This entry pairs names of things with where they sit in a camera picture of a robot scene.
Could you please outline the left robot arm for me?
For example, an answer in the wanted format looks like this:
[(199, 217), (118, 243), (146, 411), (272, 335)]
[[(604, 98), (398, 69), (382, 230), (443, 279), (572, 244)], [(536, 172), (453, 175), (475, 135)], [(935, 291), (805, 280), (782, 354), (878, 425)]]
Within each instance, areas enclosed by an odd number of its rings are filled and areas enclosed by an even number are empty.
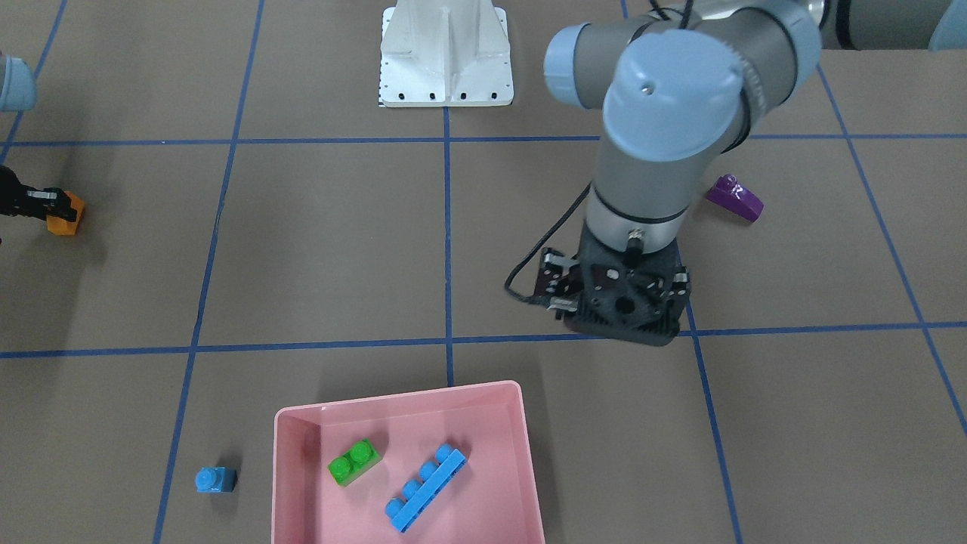
[(573, 257), (536, 245), (528, 302), (571, 331), (667, 345), (690, 300), (675, 241), (705, 173), (787, 103), (833, 51), (965, 47), (963, 1), (684, 1), (549, 42), (559, 102), (600, 110)]

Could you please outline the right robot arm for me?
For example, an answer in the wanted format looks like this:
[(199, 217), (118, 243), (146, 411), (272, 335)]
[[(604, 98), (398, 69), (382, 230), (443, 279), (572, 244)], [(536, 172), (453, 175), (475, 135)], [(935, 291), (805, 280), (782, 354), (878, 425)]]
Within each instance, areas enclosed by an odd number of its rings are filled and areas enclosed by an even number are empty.
[[(24, 59), (3, 53), (1, 69), (1, 110), (4, 113), (31, 110), (37, 104), (37, 84), (30, 66)], [(60, 188), (29, 186), (20, 181), (13, 169), (1, 165), (1, 213), (77, 224), (82, 220), (82, 201)]]

